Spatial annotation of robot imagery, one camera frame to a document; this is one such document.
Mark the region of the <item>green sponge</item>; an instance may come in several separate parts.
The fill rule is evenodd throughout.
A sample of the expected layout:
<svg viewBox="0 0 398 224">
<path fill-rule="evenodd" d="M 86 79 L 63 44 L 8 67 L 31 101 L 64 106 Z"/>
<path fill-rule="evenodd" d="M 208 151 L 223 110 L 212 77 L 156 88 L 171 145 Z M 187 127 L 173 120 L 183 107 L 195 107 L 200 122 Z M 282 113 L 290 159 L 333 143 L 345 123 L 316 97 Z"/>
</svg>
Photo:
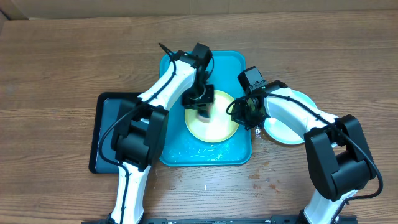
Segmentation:
<svg viewBox="0 0 398 224">
<path fill-rule="evenodd" d="M 197 110 L 197 119 L 202 123 L 209 123 L 211 121 L 210 108 L 202 108 Z"/>
</svg>

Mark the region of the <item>light blue plate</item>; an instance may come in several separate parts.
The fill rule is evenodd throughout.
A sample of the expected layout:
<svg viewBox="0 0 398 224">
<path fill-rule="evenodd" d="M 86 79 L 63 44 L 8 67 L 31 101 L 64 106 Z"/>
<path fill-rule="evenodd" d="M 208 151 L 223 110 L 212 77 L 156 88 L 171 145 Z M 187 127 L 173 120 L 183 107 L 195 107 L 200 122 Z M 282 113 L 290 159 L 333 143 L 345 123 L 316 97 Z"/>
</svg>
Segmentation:
<svg viewBox="0 0 398 224">
<path fill-rule="evenodd" d="M 269 104 L 269 112 L 271 113 L 264 121 L 264 129 L 267 134 L 273 138 L 274 140 L 288 145 L 296 145 L 304 143 L 302 139 L 303 134 L 297 134 L 293 129 L 290 128 L 290 124 L 295 124 L 295 119 L 293 119 L 293 123 L 290 121 L 285 124 L 287 118 L 291 118 L 291 115 L 288 115 L 288 109 L 283 109 L 285 103 L 282 105 L 277 105 L 280 99 L 272 99 Z"/>
</svg>

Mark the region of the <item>yellow plate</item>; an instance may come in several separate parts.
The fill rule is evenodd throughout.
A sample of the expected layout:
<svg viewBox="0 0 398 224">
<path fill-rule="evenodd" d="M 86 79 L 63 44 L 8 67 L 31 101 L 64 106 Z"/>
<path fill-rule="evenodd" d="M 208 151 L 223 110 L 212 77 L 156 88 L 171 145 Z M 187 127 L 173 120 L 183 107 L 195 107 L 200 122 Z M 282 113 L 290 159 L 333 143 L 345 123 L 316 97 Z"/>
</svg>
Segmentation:
<svg viewBox="0 0 398 224">
<path fill-rule="evenodd" d="M 209 143 L 217 143 L 229 139 L 239 127 L 226 113 L 228 105 L 234 100 L 229 94 L 215 90 L 215 100 L 210 107 L 208 119 L 200 118 L 198 111 L 185 110 L 185 124 L 197 139 Z"/>
</svg>

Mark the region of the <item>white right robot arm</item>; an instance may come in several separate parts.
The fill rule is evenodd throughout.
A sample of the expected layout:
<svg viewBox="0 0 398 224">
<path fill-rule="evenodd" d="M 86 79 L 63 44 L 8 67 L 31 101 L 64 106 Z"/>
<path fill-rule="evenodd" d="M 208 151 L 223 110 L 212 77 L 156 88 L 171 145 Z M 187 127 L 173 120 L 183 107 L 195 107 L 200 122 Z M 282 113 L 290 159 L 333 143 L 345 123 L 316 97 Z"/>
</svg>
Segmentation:
<svg viewBox="0 0 398 224">
<path fill-rule="evenodd" d="M 283 82 L 243 84 L 245 96 L 226 109 L 231 120 L 246 129 L 269 118 L 285 124 L 305 143 L 308 171 L 315 187 L 297 223 L 356 223 L 341 218 L 343 207 L 361 197 L 357 192 L 380 178 L 359 121 L 337 117 L 299 99 Z"/>
</svg>

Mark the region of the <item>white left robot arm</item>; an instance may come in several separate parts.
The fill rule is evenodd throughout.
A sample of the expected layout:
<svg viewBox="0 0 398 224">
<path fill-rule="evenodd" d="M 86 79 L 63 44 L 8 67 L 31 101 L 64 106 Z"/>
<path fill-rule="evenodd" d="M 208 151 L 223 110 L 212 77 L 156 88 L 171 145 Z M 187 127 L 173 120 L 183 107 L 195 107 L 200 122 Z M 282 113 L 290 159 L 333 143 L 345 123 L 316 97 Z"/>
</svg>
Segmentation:
<svg viewBox="0 0 398 224">
<path fill-rule="evenodd" d="M 208 47 L 190 53 L 172 53 L 167 71 L 147 91 L 123 101 L 118 118 L 105 132 L 119 169 L 118 194 L 107 223 L 139 223 L 144 214 L 144 192 L 151 167 L 165 144 L 169 111 L 181 99 L 186 109 L 197 110 L 208 121 L 214 87 L 207 84 L 213 56 Z"/>
</svg>

